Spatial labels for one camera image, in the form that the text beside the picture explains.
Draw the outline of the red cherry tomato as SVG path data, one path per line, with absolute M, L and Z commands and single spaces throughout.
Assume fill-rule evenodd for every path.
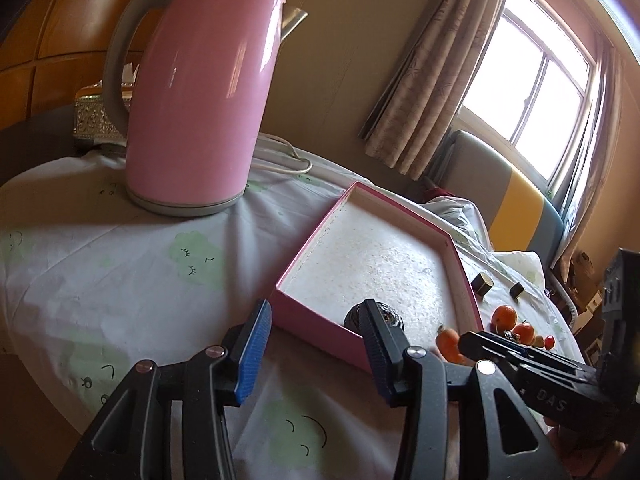
M 547 350 L 551 350 L 555 346 L 555 339 L 553 336 L 545 336 L 544 337 L 544 348 Z

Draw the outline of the orange tangerine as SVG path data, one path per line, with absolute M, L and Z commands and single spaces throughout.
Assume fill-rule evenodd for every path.
M 512 334 L 519 344 L 531 346 L 536 338 L 534 326 L 529 322 L 521 322 L 512 328 Z
M 510 332 L 516 324 L 518 324 L 518 315 L 512 307 L 506 304 L 496 307 L 491 315 L 490 327 L 497 334 Z

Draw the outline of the dark cylinder piece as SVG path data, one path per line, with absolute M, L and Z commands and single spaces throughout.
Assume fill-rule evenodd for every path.
M 471 282 L 472 291 L 478 298 L 484 298 L 494 285 L 492 278 L 485 272 L 478 272 Z
M 509 290 L 509 295 L 514 299 L 518 300 L 521 294 L 524 292 L 524 286 L 520 282 L 516 282 Z

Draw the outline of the small brown round fruit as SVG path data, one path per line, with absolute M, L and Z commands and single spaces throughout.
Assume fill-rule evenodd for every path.
M 541 335 L 536 335 L 533 340 L 532 346 L 535 348 L 542 348 L 544 346 L 544 337 Z

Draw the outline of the orange carrot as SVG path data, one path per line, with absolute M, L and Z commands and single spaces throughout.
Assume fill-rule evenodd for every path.
M 439 326 L 435 338 L 437 350 L 449 363 L 471 366 L 473 361 L 466 358 L 459 350 L 459 334 L 451 327 Z

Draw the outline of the cluttered side cabinet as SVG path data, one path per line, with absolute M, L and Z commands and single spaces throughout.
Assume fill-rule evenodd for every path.
M 604 331 L 601 315 L 603 292 L 602 278 L 596 273 L 590 257 L 582 250 L 575 252 L 570 259 L 565 285 L 577 308 L 572 332 L 579 349 L 587 354 L 589 348 L 599 345 Z

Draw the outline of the white cloud-print tablecloth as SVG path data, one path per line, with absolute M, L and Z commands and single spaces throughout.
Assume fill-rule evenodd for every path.
M 267 297 L 356 174 L 254 170 L 239 203 L 173 219 L 135 205 L 121 159 L 90 153 L 1 189 L 1 322 L 37 385 L 85 430 L 143 359 L 189 359 Z M 388 479 L 404 414 L 372 378 L 274 330 L 253 394 L 228 411 L 242 479 Z

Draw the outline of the grey yellow teal sofa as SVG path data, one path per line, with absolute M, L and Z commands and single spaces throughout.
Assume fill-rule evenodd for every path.
M 536 252 L 542 265 L 550 266 L 563 221 L 550 200 L 494 148 L 455 131 L 444 151 L 440 185 L 477 206 L 497 252 Z

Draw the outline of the pink shallow box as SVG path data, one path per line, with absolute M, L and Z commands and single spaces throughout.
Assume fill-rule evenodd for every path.
M 366 299 L 392 307 L 412 344 L 436 330 L 483 327 L 451 236 L 375 188 L 356 182 L 337 200 L 277 281 L 273 323 L 360 370 L 370 368 L 348 311 Z

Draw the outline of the right beige curtain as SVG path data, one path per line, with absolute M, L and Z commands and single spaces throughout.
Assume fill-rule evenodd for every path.
M 570 260 L 578 249 L 613 166 L 622 117 L 623 68 L 623 57 L 612 42 L 600 40 L 597 91 L 590 96 L 586 132 L 580 140 L 561 203 L 563 232 L 551 260 L 552 269 L 562 281 L 568 279 Z

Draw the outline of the beige curtain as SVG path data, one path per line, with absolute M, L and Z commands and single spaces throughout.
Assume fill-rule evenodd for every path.
M 457 113 L 506 0 L 440 0 L 360 130 L 366 154 L 418 180 Z
M 623 68 L 623 57 L 612 42 L 600 40 L 597 91 L 590 96 L 586 132 L 580 140 L 561 203 L 563 232 L 551 260 L 552 269 L 562 281 L 568 279 L 570 260 L 578 249 L 613 166 L 622 117 Z

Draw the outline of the bright window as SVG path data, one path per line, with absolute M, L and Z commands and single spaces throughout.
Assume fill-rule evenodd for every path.
M 506 0 L 454 124 L 553 198 L 585 136 L 593 57 L 542 0 Z

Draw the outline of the silver ornate tissue box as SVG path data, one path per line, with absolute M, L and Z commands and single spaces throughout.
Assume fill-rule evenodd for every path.
M 103 81 L 79 89 L 74 99 L 73 137 L 84 145 L 116 145 L 124 148 L 125 137 L 107 117 L 103 103 Z

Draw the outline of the left beige curtain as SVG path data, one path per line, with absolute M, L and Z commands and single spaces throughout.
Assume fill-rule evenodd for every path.
M 360 130 L 366 154 L 418 180 L 457 113 L 506 0 L 440 0 Z

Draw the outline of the pink electric kettle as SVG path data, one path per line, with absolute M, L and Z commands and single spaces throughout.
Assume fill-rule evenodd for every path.
M 305 16 L 286 0 L 130 1 L 102 96 L 134 203 L 193 218 L 243 196 L 281 42 Z

